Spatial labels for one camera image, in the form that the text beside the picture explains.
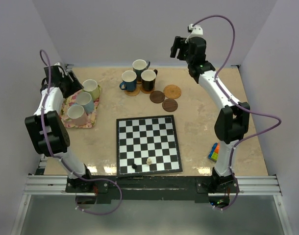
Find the green mug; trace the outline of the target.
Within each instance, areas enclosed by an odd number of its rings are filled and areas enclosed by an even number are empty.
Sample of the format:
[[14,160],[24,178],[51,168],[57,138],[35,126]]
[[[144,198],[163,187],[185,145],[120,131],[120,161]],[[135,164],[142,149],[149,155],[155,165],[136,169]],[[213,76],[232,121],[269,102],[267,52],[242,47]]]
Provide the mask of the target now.
[[82,85],[83,85],[83,90],[91,95],[93,101],[99,99],[100,87],[97,81],[93,79],[88,79],[85,80]]

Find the woven rattan coaster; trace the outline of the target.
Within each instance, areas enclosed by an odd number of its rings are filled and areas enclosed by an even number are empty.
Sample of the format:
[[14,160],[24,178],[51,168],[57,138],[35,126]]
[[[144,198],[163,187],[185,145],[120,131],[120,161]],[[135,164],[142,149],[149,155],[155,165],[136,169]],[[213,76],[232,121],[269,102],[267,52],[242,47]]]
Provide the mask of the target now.
[[127,90],[124,90],[124,93],[127,95],[127,96],[137,96],[140,92],[140,88],[137,87],[134,91],[132,92],[129,92]]
[[167,85],[164,88],[163,93],[164,93],[165,97],[167,97],[167,98],[177,99],[181,96],[181,89],[180,89],[180,87],[171,84],[171,85]]

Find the black mug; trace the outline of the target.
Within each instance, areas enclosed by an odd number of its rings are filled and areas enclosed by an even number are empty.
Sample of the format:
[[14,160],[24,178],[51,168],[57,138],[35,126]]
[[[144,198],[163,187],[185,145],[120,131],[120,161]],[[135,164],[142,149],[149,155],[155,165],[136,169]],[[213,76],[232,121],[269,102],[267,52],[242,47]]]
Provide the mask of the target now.
[[155,87],[155,81],[158,70],[145,70],[141,74],[142,88],[146,91],[152,91]]

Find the teal grey mug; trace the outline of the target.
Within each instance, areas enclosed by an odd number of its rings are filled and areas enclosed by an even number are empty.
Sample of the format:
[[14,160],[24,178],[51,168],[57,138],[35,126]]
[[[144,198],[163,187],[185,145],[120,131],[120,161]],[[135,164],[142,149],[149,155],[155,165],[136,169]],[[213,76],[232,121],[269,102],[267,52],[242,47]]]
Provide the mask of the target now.
[[137,75],[137,79],[142,79],[141,74],[143,71],[147,70],[150,66],[150,61],[143,59],[137,59],[132,63],[133,71]]

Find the dark walnut coaster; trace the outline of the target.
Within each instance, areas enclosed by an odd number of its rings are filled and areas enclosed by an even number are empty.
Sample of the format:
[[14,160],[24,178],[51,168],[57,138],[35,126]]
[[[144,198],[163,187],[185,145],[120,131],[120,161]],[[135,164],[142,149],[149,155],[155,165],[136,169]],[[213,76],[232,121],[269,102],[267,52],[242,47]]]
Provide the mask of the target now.
[[162,102],[162,108],[166,112],[174,112],[178,108],[178,103],[176,100],[168,98]]
[[161,91],[154,91],[149,96],[151,102],[162,103],[165,99],[165,94]]

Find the dark blue mug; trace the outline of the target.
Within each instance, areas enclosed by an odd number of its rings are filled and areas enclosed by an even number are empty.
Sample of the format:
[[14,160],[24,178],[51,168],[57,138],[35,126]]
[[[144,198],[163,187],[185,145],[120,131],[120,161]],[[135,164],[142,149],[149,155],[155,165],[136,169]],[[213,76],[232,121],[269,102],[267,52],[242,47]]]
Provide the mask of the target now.
[[122,91],[134,92],[137,88],[137,74],[134,71],[127,70],[122,73],[122,82],[119,88]]

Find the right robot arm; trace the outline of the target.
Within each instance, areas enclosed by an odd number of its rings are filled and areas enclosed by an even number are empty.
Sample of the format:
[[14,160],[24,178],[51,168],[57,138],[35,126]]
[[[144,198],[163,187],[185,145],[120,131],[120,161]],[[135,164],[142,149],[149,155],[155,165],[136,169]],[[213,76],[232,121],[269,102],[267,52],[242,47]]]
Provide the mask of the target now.
[[220,147],[207,189],[209,192],[223,192],[235,182],[236,143],[248,132],[249,113],[243,109],[248,109],[249,104],[241,103],[229,92],[217,76],[216,69],[206,60],[205,52],[206,41],[202,37],[186,39],[176,36],[170,57],[186,61],[189,75],[207,91],[219,109],[214,131]]

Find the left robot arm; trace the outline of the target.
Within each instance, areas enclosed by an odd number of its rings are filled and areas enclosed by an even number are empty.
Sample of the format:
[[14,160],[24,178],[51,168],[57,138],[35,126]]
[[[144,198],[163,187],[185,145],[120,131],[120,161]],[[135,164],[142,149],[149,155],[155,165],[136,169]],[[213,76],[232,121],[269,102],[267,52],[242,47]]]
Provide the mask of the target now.
[[41,84],[41,101],[36,112],[25,118],[25,126],[38,154],[55,158],[67,172],[67,185],[77,192],[90,192],[94,180],[87,166],[70,149],[69,134],[61,121],[64,99],[83,86],[72,71],[61,63],[44,67],[46,77]]

